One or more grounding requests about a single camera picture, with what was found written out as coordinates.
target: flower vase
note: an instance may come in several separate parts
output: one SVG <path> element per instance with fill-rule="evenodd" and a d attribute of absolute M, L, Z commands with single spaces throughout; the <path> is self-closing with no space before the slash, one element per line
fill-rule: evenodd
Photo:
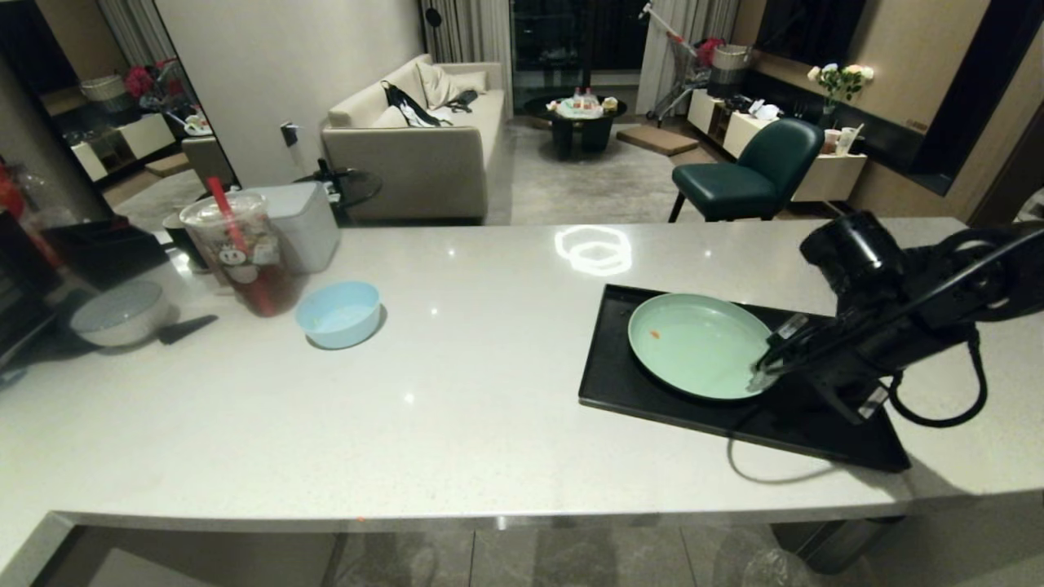
<path fill-rule="evenodd" d="M 834 127 L 834 109 L 836 108 L 836 102 L 823 104 L 823 114 L 820 116 L 820 128 L 829 130 Z"/>

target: beige sofa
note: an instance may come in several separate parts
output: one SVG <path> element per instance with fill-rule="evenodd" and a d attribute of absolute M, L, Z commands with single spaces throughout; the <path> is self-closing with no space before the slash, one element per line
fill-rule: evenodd
<path fill-rule="evenodd" d="M 417 62 L 384 76 L 428 108 Z M 491 196 L 509 189 L 505 179 L 504 86 L 500 64 L 444 64 L 447 73 L 485 71 L 489 91 L 470 104 L 472 113 L 448 114 L 453 126 L 377 128 L 388 108 L 378 80 L 330 109 L 323 142 L 333 167 L 373 171 L 384 181 L 381 194 L 352 209 L 359 219 L 482 221 Z"/>

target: chair leg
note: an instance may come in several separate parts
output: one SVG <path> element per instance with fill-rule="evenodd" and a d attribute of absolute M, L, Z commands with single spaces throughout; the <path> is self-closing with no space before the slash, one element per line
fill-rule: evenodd
<path fill-rule="evenodd" d="M 678 220 L 678 214 L 682 212 L 682 205 L 685 204 L 685 194 L 678 192 L 678 199 L 674 201 L 674 208 L 670 211 L 670 219 L 668 222 L 673 222 Z"/>

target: white countertop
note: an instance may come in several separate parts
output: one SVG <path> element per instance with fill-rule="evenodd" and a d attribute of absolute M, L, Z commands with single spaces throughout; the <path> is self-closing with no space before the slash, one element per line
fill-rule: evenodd
<path fill-rule="evenodd" d="M 309 346 L 292 312 L 254 318 L 199 282 L 174 291 L 168 266 L 183 316 L 218 322 L 171 347 L 38 366 L 0 391 L 0 584 L 27 585 L 75 523 L 365 532 L 1039 504 L 1040 315 L 980 327 L 991 395 L 971 423 L 893 418 L 914 462 L 899 475 L 737 443 L 752 480 L 730 468 L 723 438 L 577 403 L 607 282 L 832 313 L 798 251 L 818 224 L 616 227 L 633 259 L 607 277 L 560 257 L 562 227 L 346 231 L 306 291 L 371 281 L 387 322 L 336 352 Z M 904 246 L 962 228 L 885 224 Z M 951 350 L 909 370 L 904 399 L 955 414 L 975 395 L 972 373 L 966 350 Z"/>

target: gray rug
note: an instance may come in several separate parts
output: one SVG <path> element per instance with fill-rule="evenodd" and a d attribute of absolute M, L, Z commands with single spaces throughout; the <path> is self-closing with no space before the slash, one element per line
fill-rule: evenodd
<path fill-rule="evenodd" d="M 164 178 L 113 209 L 147 232 L 162 232 L 163 219 L 195 202 L 207 192 L 195 171 Z"/>
<path fill-rule="evenodd" d="M 600 225 L 666 222 L 678 188 L 670 180 L 674 165 L 662 155 L 616 139 L 601 154 L 579 150 L 560 161 L 548 130 L 509 124 L 514 158 L 512 225 Z M 702 221 L 692 206 L 679 221 Z"/>

